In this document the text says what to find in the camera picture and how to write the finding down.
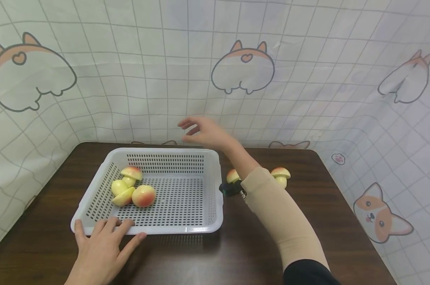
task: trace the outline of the dark brown table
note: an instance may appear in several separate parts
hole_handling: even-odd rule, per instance
[[[71,218],[99,165],[118,147],[166,146],[78,145],[0,243],[0,284],[64,284],[77,257]],[[283,166],[291,172],[287,191],[313,225],[342,284],[395,284],[317,153],[248,152],[269,170]],[[225,177],[232,165],[222,154],[220,161]],[[225,198],[223,212],[223,225],[213,234],[147,237],[113,283],[281,284],[278,250],[242,198]]]

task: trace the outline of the basket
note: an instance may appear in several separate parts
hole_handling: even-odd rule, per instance
[[[156,190],[155,202],[139,208],[134,204],[114,205],[110,191],[113,180],[121,179],[127,166],[143,172],[140,184]],[[71,220],[81,219],[86,235],[96,222],[115,216],[132,219],[135,226],[127,234],[212,233],[223,222],[223,195],[218,154],[204,149],[119,148],[111,151],[99,167]]]

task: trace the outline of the peach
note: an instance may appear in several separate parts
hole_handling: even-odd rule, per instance
[[[128,188],[133,187],[134,184],[136,184],[136,179],[128,177],[128,176],[124,176],[122,178],[122,180],[127,184]]]
[[[150,185],[140,185],[132,193],[132,202],[137,207],[148,207],[155,201],[156,192]]]
[[[134,187],[128,188],[127,191],[123,191],[120,195],[113,198],[112,203],[119,207],[128,205],[132,201],[132,193],[134,190]]]
[[[128,190],[128,185],[123,180],[114,180],[110,186],[112,194],[116,197]]]
[[[131,177],[139,181],[142,180],[142,171],[134,166],[128,166],[127,168],[124,168],[120,173],[126,177]]]
[[[234,183],[240,179],[241,178],[239,177],[239,174],[237,174],[236,169],[231,169],[226,176],[226,182],[227,183]]]

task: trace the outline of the fabric wall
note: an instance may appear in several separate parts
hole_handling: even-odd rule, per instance
[[[430,0],[0,0],[0,241],[81,142],[180,144],[198,114],[317,151],[430,284]]]

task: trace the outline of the heart shape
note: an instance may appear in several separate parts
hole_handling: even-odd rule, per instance
[[[23,51],[19,51],[13,55],[13,63],[17,65],[23,65],[27,61],[27,55]]]
[[[250,60],[252,60],[252,58],[253,58],[253,55],[251,53],[246,53],[246,54],[241,56],[241,60],[243,63],[250,62]]]

